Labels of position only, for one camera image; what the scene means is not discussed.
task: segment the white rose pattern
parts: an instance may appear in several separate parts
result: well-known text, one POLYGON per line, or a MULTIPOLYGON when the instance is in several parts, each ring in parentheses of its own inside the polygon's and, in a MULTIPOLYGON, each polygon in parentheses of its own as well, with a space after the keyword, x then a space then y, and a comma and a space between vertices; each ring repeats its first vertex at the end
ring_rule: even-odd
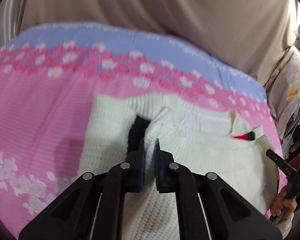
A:
POLYGON ((92 45, 92 48, 93 49, 98 49, 100 52, 103 52, 106 50, 106 45, 102 42, 99 42, 99 43, 95 43, 92 45))
POLYGON ((16 197, 28 194, 29 201, 23 203, 23 206, 28 209, 31 215, 40 213, 78 178, 78 176, 73 176, 70 179, 66 177, 56 178, 51 171, 48 171, 46 173, 48 179, 55 183, 55 194, 53 194, 47 192, 46 184, 32 174, 29 174, 29 177, 25 175, 17 177, 16 171, 18 171, 16 159, 14 157, 4 159, 3 152, 0 151, 0 189, 8 192, 12 188, 16 197))
POLYGON ((68 178, 58 178, 56 192, 58 194, 61 194, 69 186, 70 186, 70 181, 68 178))
POLYGON ((40 65, 42 62, 44 62, 46 56, 44 54, 38 56, 36 59, 35 59, 35 64, 36 65, 40 65))
POLYGON ((16 56, 15 60, 16 60, 16 61, 22 60, 22 58, 23 58, 24 55, 25 55, 24 52, 19 53, 19 54, 16 56))
POLYGON ((218 81, 214 81, 213 82, 218 88, 223 89, 223 86, 218 82, 218 81))
POLYGON ((169 62, 168 60, 165 60, 165 59, 163 59, 163 60, 161 61, 161 65, 162 65, 163 67, 169 68, 170 70, 172 70, 172 69, 174 68, 174 65, 173 65, 171 62, 169 62))
POLYGON ((249 113, 248 110, 244 111, 244 113, 245 113, 246 117, 251 117, 251 114, 249 113))
POLYGON ((216 90, 209 84, 206 84, 204 88, 209 95, 214 95, 216 93, 216 90))
POLYGON ((12 69, 13 69, 12 65, 6 65, 5 68, 3 69, 3 72, 5 74, 8 74, 12 69))
POLYGON ((197 71, 197 70, 193 70, 193 71, 191 71, 191 73, 195 76, 195 78, 200 78, 201 77, 201 74, 199 73, 199 71, 197 71))
POLYGON ((134 77, 132 83, 137 88, 148 88, 150 81, 144 77, 134 77))
POLYGON ((61 67, 51 68, 48 71, 48 77, 58 78, 62 75, 62 73, 63 73, 63 70, 61 67))
POLYGON ((117 66, 112 59, 104 59, 101 64, 104 69, 114 69, 117 66))
POLYGON ((149 63, 141 63, 139 69, 141 73, 146 74, 153 73, 155 68, 149 63))
POLYGON ((69 49, 69 48, 74 48, 75 47, 75 41, 67 41, 63 44, 63 48, 65 50, 69 49))
POLYGON ((240 98, 240 102, 243 106, 247 104, 247 101, 244 98, 240 98))
POLYGON ((230 100, 231 105, 233 105, 233 106, 236 105, 236 100, 232 96, 229 96, 228 99, 230 100))
POLYGON ((63 64, 68 64, 70 62, 74 62, 77 59, 78 55, 75 52, 70 52, 65 54, 65 56, 62 58, 63 64))
POLYGON ((215 99, 210 98, 208 101, 209 101, 209 104, 210 104, 210 106, 211 106, 212 108, 217 109, 217 108, 219 107, 219 103, 218 103, 218 101, 216 101, 215 99))
POLYGON ((185 87, 185 88, 190 88, 192 87, 192 81, 188 80, 185 76, 181 77, 179 79, 180 85, 185 87))
POLYGON ((138 59, 143 56, 142 52, 140 52, 138 50, 130 51, 129 55, 130 55, 130 57, 132 57, 132 59, 138 59))
POLYGON ((43 51, 46 48, 46 44, 44 42, 41 42, 37 45, 36 49, 38 49, 40 52, 43 51))
POLYGON ((151 33, 151 34, 148 34, 147 39, 148 40, 157 40, 158 41, 160 39, 160 36, 151 33))
POLYGON ((46 202, 49 205, 52 201, 54 201, 57 197, 51 193, 48 194, 48 196, 46 197, 46 202))

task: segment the sweater sleeve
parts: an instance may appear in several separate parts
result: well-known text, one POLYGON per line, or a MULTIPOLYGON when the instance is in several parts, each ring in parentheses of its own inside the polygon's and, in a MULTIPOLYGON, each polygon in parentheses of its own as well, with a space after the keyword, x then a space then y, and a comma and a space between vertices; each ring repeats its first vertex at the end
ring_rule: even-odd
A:
POLYGON ((279 228, 279 230, 281 231, 282 237, 283 239, 288 235, 288 233, 291 230, 292 227, 292 219, 293 219, 293 213, 291 214, 290 217, 288 217, 287 219, 280 221, 277 224, 277 228, 279 228))
POLYGON ((96 95, 86 131, 78 175, 90 171, 108 172, 123 162, 128 149, 129 130, 136 113, 124 100, 96 95))

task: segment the white cable-knit fabric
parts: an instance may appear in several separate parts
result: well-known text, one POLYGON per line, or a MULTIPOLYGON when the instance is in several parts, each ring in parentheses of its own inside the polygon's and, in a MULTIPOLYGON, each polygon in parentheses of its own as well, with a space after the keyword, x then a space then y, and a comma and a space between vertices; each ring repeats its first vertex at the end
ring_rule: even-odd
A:
POLYGON ((290 229, 292 227, 292 219, 293 219, 294 214, 292 213, 291 216, 282 222, 277 224, 277 228, 281 231, 283 239, 288 235, 290 232, 290 229))
POLYGON ((147 94, 128 99, 94 98, 78 174, 107 172, 126 157, 136 115, 150 119, 145 134, 145 189, 125 198, 122 239, 179 239, 174 194, 159 194, 153 163, 157 138, 175 162, 192 172, 213 171, 266 213, 277 194, 278 168, 265 155, 272 148, 262 127, 255 141, 231 138, 252 131, 235 111, 219 113, 186 103, 177 95, 147 94))

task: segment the human hand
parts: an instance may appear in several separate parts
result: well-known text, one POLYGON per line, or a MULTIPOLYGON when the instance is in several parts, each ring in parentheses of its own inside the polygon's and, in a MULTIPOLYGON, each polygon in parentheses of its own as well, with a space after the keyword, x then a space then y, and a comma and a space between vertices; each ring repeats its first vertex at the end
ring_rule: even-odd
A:
POLYGON ((270 208, 271 215, 273 215, 274 217, 280 216, 281 210, 284 207, 289 208, 288 211, 285 213, 285 215, 281 218, 281 221, 289 218, 297 207, 295 198, 287 198, 287 199, 283 200, 283 198, 286 194, 287 194, 287 187, 284 186, 281 189, 280 193, 277 195, 277 199, 275 199, 273 201, 271 208, 270 208))

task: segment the metal screw head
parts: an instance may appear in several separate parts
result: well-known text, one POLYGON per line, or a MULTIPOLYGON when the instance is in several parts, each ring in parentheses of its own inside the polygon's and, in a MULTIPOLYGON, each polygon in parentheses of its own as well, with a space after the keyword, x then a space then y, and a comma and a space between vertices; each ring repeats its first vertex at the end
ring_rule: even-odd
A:
POLYGON ((130 163, 121 163, 120 168, 123 170, 128 169, 130 168, 130 163))
POLYGON ((170 163, 169 168, 172 170, 177 170, 179 168, 179 164, 178 163, 170 163))
POLYGON ((82 178, 85 180, 92 179, 92 177, 93 177, 93 174, 90 172, 86 172, 85 174, 82 175, 82 178))
POLYGON ((208 177, 208 179, 215 180, 215 179, 217 179, 218 176, 214 172, 209 172, 207 174, 207 177, 208 177))

